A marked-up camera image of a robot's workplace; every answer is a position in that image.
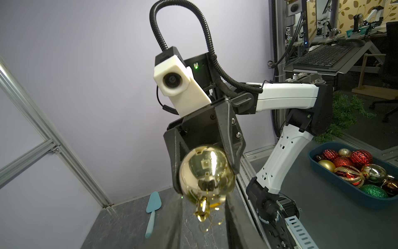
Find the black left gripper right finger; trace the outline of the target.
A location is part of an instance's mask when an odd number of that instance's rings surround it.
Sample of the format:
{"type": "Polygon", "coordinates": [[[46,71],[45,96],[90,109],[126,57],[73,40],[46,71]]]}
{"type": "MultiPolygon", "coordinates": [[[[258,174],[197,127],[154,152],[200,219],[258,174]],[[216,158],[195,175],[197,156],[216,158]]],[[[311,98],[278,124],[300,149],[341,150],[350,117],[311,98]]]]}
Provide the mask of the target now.
{"type": "Polygon", "coordinates": [[[226,197],[225,216],[229,249],[267,249],[236,187],[226,197]]]}

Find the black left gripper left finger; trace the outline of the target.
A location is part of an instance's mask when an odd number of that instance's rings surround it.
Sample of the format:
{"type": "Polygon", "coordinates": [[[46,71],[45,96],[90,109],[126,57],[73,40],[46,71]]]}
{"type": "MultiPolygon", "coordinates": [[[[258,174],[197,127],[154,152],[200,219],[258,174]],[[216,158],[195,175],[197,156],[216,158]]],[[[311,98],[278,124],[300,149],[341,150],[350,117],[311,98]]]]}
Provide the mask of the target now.
{"type": "Polygon", "coordinates": [[[140,249],[180,249],[183,199],[174,195],[155,224],[153,233],[140,249]]]}

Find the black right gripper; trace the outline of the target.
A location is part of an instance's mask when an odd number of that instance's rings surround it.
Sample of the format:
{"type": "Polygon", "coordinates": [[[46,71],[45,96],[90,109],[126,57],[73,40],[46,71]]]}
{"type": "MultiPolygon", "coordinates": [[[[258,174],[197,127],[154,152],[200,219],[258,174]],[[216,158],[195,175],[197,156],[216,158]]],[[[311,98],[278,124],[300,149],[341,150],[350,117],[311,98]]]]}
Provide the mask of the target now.
{"type": "Polygon", "coordinates": [[[181,163],[194,147],[207,144],[222,147],[233,173],[240,172],[246,141],[229,99],[219,100],[171,122],[163,137],[171,161],[173,188],[178,194],[182,194],[181,163]]]}

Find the shiny gold ball ornament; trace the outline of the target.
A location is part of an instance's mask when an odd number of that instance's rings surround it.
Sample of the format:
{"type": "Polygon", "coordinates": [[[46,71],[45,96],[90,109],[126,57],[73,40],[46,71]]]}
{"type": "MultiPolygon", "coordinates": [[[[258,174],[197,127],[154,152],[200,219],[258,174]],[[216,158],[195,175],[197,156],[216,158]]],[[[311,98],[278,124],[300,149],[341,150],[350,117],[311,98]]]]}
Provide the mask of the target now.
{"type": "Polygon", "coordinates": [[[214,219],[227,195],[235,187],[236,175],[226,153],[215,146],[194,148],[184,157],[179,169],[179,184],[184,198],[195,206],[193,215],[201,223],[199,228],[208,232],[220,226],[224,219],[214,219]]]}

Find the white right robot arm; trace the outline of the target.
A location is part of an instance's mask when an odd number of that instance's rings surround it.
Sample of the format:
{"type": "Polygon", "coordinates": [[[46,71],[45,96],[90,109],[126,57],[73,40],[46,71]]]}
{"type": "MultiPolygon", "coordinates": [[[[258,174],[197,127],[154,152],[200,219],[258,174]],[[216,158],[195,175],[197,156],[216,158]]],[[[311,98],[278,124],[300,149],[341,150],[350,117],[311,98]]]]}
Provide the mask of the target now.
{"type": "Polygon", "coordinates": [[[154,37],[161,48],[155,58],[157,94],[168,97],[167,112],[179,119],[169,124],[164,140],[172,167],[174,190],[196,207],[200,222],[224,205],[227,238],[231,249],[256,246],[284,249],[315,248],[307,234],[299,236],[288,222],[280,202],[283,181],[302,149],[331,124],[333,89],[326,84],[269,82],[242,83],[220,66],[207,21],[190,1],[157,1],[149,12],[154,37]],[[190,10],[204,33],[207,53],[184,60],[176,47],[169,47],[159,29],[158,12],[169,6],[190,10]],[[237,115],[265,110],[287,110],[279,127],[280,137],[263,168],[250,180],[246,195],[260,227],[238,210],[231,197],[246,142],[237,115]]]}

